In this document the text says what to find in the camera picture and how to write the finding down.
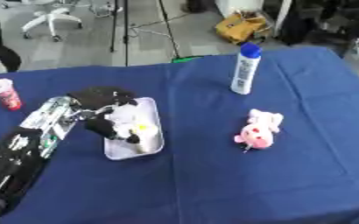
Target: blue bottle cap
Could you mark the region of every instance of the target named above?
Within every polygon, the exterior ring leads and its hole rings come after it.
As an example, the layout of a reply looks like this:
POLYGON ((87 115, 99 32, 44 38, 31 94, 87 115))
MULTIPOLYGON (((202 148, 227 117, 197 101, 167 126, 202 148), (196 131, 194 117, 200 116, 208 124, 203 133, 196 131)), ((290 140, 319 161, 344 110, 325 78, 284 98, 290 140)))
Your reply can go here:
POLYGON ((256 59, 261 56, 261 47, 253 43, 245 43, 241 45, 241 54, 250 59, 256 59))

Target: white bottle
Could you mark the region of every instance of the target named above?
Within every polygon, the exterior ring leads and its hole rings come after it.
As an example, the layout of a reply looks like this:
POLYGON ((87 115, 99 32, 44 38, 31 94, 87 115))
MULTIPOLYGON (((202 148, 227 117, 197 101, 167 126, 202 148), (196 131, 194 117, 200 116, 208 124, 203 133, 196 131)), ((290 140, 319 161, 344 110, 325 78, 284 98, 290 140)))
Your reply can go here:
POLYGON ((236 71, 231 82, 231 90, 240 95, 250 93, 260 59, 261 48, 258 45, 246 43, 241 46, 241 51, 237 56, 236 71))

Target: yellow object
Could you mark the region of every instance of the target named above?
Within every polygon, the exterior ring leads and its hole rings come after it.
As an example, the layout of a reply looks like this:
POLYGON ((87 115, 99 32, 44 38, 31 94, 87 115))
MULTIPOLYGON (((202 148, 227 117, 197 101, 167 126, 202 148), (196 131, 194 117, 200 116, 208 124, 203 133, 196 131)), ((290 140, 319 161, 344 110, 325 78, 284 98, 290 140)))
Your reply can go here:
POLYGON ((216 25, 216 32, 237 45, 245 42, 251 34, 265 25, 264 17, 255 13, 234 13, 216 25))

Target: white chair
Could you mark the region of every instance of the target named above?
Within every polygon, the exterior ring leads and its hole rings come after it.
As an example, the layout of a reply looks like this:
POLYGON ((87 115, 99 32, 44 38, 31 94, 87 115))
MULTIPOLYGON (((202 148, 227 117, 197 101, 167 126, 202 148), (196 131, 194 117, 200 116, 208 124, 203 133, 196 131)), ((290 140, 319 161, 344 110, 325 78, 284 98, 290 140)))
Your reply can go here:
POLYGON ((45 9, 45 11, 35 13, 37 17, 22 27, 23 37, 25 39, 31 38, 29 30, 43 23, 47 23, 49 25, 49 31, 52 34, 53 41, 61 41, 61 37, 57 35, 54 29, 55 20, 74 21, 77 23, 78 28, 82 29, 81 20, 77 17, 70 16, 70 10, 68 8, 58 8, 56 10, 51 10, 51 6, 57 2, 57 0, 22 0, 23 4, 38 5, 45 9))

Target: green object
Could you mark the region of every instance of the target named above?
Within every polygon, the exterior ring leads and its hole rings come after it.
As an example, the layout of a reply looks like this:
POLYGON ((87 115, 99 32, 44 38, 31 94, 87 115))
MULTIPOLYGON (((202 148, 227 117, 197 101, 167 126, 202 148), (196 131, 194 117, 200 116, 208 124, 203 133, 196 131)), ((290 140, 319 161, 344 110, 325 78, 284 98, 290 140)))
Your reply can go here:
POLYGON ((50 146, 52 146, 52 144, 57 141, 57 137, 56 136, 50 136, 46 141, 45 141, 45 144, 44 144, 44 147, 45 148, 49 148, 50 146))
POLYGON ((177 59, 172 59, 172 63, 182 63, 182 62, 187 62, 189 60, 199 59, 202 57, 204 57, 204 56, 190 56, 190 57, 185 57, 185 58, 177 58, 177 59))

